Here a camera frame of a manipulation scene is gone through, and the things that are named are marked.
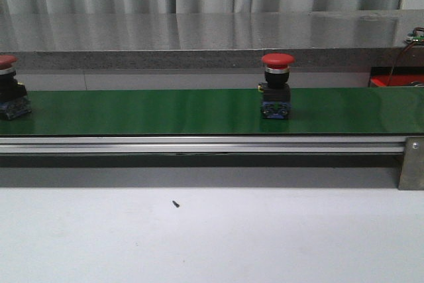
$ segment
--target silver ring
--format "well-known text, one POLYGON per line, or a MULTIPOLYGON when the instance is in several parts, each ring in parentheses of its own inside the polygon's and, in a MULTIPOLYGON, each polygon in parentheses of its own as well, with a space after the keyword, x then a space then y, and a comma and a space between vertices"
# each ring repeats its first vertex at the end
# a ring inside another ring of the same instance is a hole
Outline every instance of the silver ring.
POLYGON ((285 69, 271 69, 269 67, 266 67, 265 72, 272 73, 272 74, 285 74, 285 73, 289 73, 290 69, 289 67, 285 69))
POLYGON ((4 75, 6 75, 6 74, 13 73, 13 71, 15 71, 15 68, 14 68, 14 67, 11 67, 11 68, 8 68, 8 69, 0 70, 0 76, 4 76, 4 75))

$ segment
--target metal frame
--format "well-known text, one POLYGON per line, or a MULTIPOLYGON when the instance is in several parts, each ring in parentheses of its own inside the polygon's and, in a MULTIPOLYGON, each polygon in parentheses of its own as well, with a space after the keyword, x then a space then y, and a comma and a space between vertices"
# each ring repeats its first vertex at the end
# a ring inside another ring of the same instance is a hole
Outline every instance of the metal frame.
POLYGON ((424 137, 243 135, 2 137, 0 154, 106 153, 405 154, 399 189, 424 190, 424 137))

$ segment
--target aluminum rail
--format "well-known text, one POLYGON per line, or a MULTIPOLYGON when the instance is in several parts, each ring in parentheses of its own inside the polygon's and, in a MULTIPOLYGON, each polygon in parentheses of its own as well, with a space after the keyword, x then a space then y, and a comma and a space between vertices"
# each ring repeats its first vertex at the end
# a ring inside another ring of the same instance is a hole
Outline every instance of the aluminum rail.
POLYGON ((408 135, 0 137, 0 154, 306 152, 399 153, 408 135))

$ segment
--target green conveyor belt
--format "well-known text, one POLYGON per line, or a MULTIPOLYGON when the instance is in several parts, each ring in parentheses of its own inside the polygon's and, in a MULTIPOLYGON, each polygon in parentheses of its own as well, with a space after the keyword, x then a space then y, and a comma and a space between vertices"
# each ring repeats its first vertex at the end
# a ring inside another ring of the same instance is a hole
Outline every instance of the green conveyor belt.
POLYGON ((260 115, 255 89, 32 91, 0 135, 422 134, 424 89, 293 89, 289 120, 260 115))

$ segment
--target red button cap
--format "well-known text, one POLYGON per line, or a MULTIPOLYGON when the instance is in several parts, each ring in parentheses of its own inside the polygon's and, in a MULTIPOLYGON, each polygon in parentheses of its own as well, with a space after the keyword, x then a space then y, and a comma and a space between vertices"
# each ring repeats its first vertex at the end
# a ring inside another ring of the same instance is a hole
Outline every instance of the red button cap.
POLYGON ((269 53, 262 57, 262 62, 271 69, 286 69, 287 65, 293 63, 294 57, 286 53, 269 53))
POLYGON ((0 70, 9 69, 18 59, 16 56, 0 56, 0 70))

